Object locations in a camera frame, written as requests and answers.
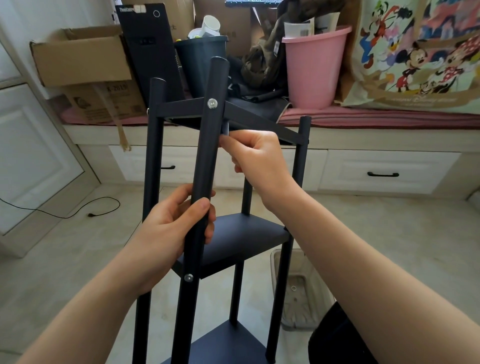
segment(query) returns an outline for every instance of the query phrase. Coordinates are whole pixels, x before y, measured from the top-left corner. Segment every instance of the black drawer handle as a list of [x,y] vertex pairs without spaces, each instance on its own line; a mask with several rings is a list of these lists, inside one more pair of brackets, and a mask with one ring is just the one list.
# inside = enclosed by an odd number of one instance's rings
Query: black drawer handle
[[392,174],[375,174],[373,172],[367,172],[367,174],[370,176],[370,177],[398,177],[400,176],[399,173],[392,173]]

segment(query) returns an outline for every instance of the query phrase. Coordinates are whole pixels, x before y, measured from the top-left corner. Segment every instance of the barcode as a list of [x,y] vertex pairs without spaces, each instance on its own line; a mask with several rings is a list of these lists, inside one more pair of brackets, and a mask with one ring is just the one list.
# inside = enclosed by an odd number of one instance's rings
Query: barcode
[[132,106],[132,112],[142,112],[142,106],[141,105],[133,105]]

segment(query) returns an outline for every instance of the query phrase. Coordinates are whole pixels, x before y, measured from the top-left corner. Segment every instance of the silver bolt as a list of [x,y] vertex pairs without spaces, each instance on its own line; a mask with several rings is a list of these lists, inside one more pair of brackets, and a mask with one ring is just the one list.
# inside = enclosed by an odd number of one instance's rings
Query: silver bolt
[[211,98],[207,101],[207,105],[210,109],[216,109],[218,102],[214,98]]

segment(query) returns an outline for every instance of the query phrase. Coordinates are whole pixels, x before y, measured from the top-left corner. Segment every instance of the black cable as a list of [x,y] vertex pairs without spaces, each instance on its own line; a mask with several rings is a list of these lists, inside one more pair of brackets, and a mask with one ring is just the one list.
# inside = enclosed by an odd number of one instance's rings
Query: black cable
[[[104,212],[103,214],[95,215],[95,214],[89,213],[89,214],[87,215],[89,218],[92,218],[92,217],[94,217],[94,216],[102,216],[102,215],[109,214],[110,212],[113,212],[113,211],[115,211],[116,209],[118,209],[118,208],[120,207],[120,201],[117,200],[116,198],[109,197],[109,196],[103,196],[103,197],[99,197],[99,198],[96,198],[95,200],[92,200],[92,201],[87,202],[87,203],[84,204],[82,207],[80,207],[80,208],[77,210],[77,212],[75,212],[73,215],[68,216],[68,217],[66,217],[66,218],[72,218],[72,217],[74,217],[76,214],[78,214],[78,212],[79,212],[82,208],[84,208],[85,206],[87,206],[90,202],[94,202],[94,201],[96,201],[96,200],[101,200],[102,198],[111,198],[112,200],[117,201],[117,202],[119,203],[119,205],[118,205],[116,208],[114,208],[113,210],[110,210],[110,211],[108,211],[108,212]],[[40,212],[43,212],[44,214],[53,216],[53,217],[55,217],[55,218],[64,218],[64,217],[62,217],[62,216],[57,216],[57,215],[54,215],[54,214],[50,214],[49,212],[40,210],[40,209],[38,209],[38,208],[26,208],[26,207],[15,206],[14,204],[11,204],[10,202],[7,202],[7,201],[3,200],[1,197],[0,197],[0,201],[6,203],[7,205],[10,205],[10,206],[13,206],[13,207],[16,207],[16,208],[20,208],[20,209],[22,209],[22,210],[40,211]]]

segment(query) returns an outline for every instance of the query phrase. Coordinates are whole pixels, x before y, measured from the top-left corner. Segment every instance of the left hand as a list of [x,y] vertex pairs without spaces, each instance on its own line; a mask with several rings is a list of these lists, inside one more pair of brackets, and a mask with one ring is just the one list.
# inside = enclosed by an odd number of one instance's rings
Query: left hand
[[135,296],[151,291],[168,273],[183,253],[185,235],[207,213],[205,243],[211,242],[215,207],[205,197],[191,205],[186,201],[191,194],[192,184],[185,184],[155,205],[140,230],[105,268]]

